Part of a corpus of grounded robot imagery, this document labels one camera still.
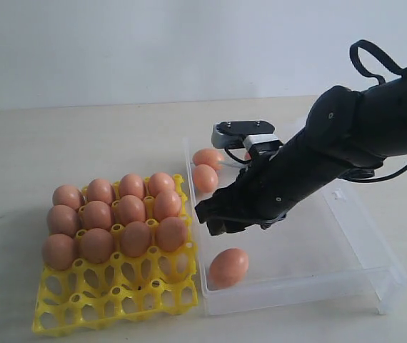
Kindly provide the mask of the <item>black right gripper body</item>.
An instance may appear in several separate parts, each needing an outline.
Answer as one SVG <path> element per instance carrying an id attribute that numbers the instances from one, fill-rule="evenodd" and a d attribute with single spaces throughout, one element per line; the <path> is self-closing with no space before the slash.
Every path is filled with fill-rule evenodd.
<path id="1" fill-rule="evenodd" d="M 229 187 L 239 201 L 240 219 L 273 219 L 346 171 L 346 165 L 316 151 L 301 129 L 276 151 L 253 146 L 251 161 Z"/>

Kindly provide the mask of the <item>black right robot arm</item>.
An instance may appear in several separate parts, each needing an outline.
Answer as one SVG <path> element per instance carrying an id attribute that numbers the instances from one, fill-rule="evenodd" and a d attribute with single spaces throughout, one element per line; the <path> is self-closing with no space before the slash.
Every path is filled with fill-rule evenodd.
<path id="1" fill-rule="evenodd" d="M 353 169 L 377 169 L 407 155 L 407 76 L 358 92 L 334 86 L 286 143 L 267 121 L 221 122 L 217 149 L 244 148 L 251 160 L 227 187 L 196 205 L 211 235 L 281 221 L 299 202 Z"/>

